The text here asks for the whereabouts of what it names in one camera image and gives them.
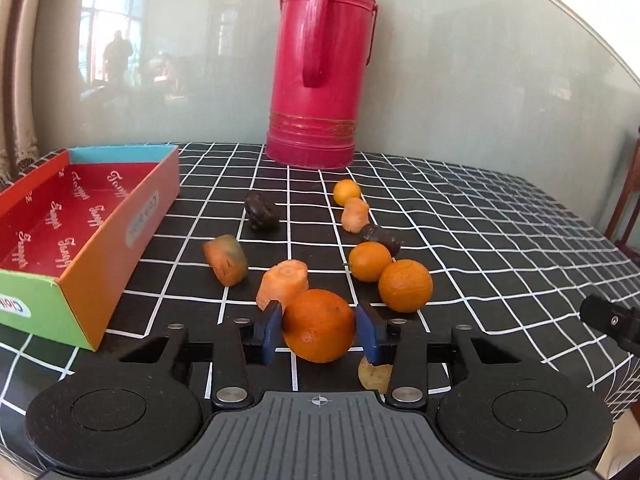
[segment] curtain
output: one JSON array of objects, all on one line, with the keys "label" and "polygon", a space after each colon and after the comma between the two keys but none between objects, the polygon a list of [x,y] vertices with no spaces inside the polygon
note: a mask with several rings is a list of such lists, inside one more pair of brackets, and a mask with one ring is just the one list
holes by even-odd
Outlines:
[{"label": "curtain", "polygon": [[38,160],[31,54],[39,0],[0,0],[0,189]]}]

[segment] peeled carrot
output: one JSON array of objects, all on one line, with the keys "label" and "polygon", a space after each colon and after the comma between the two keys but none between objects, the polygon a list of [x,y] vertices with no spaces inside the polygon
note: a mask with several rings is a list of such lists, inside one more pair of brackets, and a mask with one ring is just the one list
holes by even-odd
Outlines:
[{"label": "peeled carrot", "polygon": [[203,247],[207,262],[224,286],[234,286],[248,272],[246,256],[233,235],[224,235],[206,242]]},{"label": "peeled carrot", "polygon": [[285,310],[293,299],[309,289],[308,268],[299,260],[285,260],[267,270],[262,277],[255,302],[261,310],[278,300]]},{"label": "peeled carrot", "polygon": [[359,233],[369,223],[369,205],[359,198],[348,199],[340,222],[345,231]]}]

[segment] silver bolt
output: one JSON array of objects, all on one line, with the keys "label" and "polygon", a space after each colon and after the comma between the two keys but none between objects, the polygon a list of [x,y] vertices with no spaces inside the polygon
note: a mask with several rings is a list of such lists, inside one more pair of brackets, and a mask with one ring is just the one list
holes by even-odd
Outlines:
[{"label": "silver bolt", "polygon": [[237,386],[228,386],[227,388],[220,388],[216,392],[216,397],[221,402],[242,402],[247,398],[248,393],[244,388],[238,388]]},{"label": "silver bolt", "polygon": [[398,402],[418,402],[422,399],[422,392],[412,386],[402,386],[393,390],[391,396]]}]

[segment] colorful open box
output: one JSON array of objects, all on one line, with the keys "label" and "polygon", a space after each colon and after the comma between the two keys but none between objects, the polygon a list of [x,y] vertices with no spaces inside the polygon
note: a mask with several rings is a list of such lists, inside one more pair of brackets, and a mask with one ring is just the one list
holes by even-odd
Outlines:
[{"label": "colorful open box", "polygon": [[178,172],[175,146],[75,148],[0,193],[0,323],[97,349]]}]

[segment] table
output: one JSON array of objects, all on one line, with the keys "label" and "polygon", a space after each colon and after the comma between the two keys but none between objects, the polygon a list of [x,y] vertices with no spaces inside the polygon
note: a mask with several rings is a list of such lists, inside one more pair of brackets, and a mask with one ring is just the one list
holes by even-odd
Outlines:
[{"label": "table", "polygon": [[[312,288],[351,304],[382,306],[375,284],[360,283],[344,263],[359,242],[340,227],[335,182],[353,178],[378,225],[401,232],[398,258],[424,264],[434,293],[413,316],[430,332],[465,323],[503,345],[594,388],[614,416],[640,397],[638,359],[585,327],[577,309],[597,292],[640,304],[640,270],[601,233],[526,180],[443,162],[357,153],[343,171],[283,167],[253,144],[180,144],[180,195],[133,273],[98,354],[0,326],[2,445],[34,462],[24,433],[31,399],[55,381],[180,322],[190,337],[209,338],[215,323],[255,312],[262,274],[287,258],[309,267]],[[280,205],[282,225],[258,236],[248,229],[243,201],[262,190]],[[202,243],[237,235],[251,265],[244,282],[221,286]],[[388,317],[390,311],[381,309]],[[332,364],[296,358],[280,343],[270,368],[250,367],[251,384],[285,390],[359,390],[354,347]],[[431,365],[432,394],[449,389],[446,369]],[[210,394],[209,365],[194,365],[190,387]]]}]

